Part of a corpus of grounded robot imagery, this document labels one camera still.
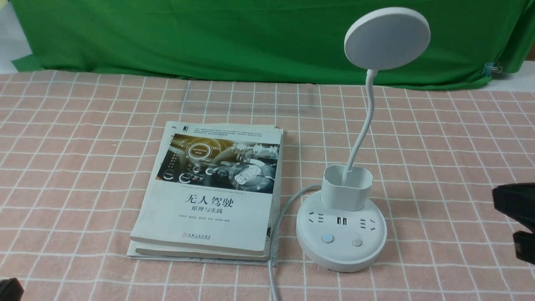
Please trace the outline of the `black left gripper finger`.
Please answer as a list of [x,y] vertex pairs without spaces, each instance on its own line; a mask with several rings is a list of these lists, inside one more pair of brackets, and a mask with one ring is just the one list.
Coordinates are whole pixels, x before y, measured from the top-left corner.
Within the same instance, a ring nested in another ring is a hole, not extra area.
[[24,289],[19,279],[0,280],[0,301],[21,301]]

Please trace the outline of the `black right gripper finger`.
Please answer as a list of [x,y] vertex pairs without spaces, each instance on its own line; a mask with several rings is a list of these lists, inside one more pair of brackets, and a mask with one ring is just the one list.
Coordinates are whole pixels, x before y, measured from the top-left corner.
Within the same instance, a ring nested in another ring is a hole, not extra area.
[[517,231],[513,235],[516,258],[534,265],[535,264],[535,234],[525,231]]
[[499,185],[492,190],[494,208],[535,232],[535,183]]

